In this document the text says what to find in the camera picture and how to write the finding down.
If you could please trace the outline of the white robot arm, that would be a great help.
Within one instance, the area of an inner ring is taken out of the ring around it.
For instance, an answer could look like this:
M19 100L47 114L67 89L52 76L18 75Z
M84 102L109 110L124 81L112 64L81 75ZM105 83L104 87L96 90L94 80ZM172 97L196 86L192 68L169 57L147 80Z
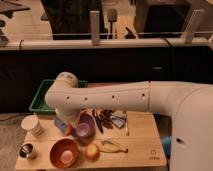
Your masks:
M45 102L64 122L83 108L149 111L172 118L170 171L213 171L213 85L143 81L80 88L69 72L60 73Z

